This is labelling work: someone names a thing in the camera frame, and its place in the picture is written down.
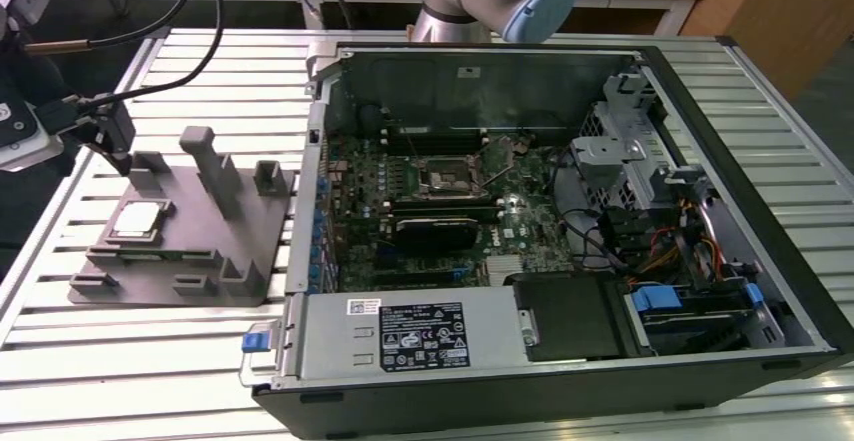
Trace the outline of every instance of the black frame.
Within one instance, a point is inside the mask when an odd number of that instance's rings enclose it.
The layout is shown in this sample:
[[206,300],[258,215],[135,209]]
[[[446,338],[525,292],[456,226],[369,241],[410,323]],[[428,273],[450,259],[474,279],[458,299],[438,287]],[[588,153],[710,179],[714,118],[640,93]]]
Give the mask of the black frame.
[[774,381],[813,376],[854,360],[854,328],[658,47],[342,43],[339,48],[638,52],[794,295],[836,351],[525,376],[378,383],[341,389],[277,391],[270,385],[257,386],[253,398],[298,437],[339,439],[697,409],[716,406]]

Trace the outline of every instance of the power supply label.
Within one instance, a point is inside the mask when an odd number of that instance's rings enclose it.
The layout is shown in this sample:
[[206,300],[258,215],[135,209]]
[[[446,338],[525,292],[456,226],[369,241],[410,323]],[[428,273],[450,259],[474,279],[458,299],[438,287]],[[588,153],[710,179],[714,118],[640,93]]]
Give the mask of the power supply label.
[[388,373],[472,365],[464,303],[383,306],[379,332]]

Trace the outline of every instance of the gray 3d printed holder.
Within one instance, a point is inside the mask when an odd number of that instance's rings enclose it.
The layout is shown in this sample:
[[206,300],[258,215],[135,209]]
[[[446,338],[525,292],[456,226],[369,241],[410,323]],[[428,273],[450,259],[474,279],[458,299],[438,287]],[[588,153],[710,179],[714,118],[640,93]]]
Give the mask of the gray 3d printed holder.
[[131,186],[71,279],[73,303],[265,302],[295,176],[275,161],[235,169],[213,143],[211,128],[185,130],[181,146],[198,168],[135,153]]

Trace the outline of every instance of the aluminum table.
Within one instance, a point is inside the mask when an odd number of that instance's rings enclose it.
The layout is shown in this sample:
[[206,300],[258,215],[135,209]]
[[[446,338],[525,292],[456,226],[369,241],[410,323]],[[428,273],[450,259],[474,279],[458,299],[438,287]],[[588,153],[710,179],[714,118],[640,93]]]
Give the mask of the aluminum table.
[[[147,40],[122,89],[178,79],[205,55],[211,30]],[[310,99],[313,41],[404,41],[400,32],[231,30],[215,60],[183,88],[129,102],[137,150],[190,164],[179,135],[211,126],[215,147],[251,167],[277,159],[299,169]],[[754,181],[843,310],[854,319],[854,178],[738,48],[713,38],[558,36],[552,43],[656,44]],[[688,149],[677,132],[674,139]],[[238,379],[241,338],[282,312],[289,222],[277,274],[259,308],[78,306],[66,298],[117,207],[127,180],[83,150],[0,286],[0,439],[295,439],[255,405]],[[253,368],[273,368],[255,356]],[[408,435],[392,439],[713,440],[851,439],[854,371],[770,385],[722,406],[554,423]]]

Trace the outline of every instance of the blue latch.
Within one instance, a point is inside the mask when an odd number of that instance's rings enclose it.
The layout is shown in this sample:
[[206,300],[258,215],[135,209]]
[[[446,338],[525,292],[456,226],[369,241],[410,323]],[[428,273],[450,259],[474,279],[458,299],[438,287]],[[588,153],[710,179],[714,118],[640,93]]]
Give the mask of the blue latch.
[[682,307],[682,301],[673,286],[644,286],[632,293],[632,301],[640,313],[650,309]]
[[241,349],[245,353],[266,353],[270,351],[270,331],[246,333]]
[[762,291],[760,291],[760,286],[757,286],[757,283],[748,283],[745,285],[745,291],[748,291],[748,297],[750,298],[753,307],[760,307],[760,305],[765,302],[765,296],[762,296]]

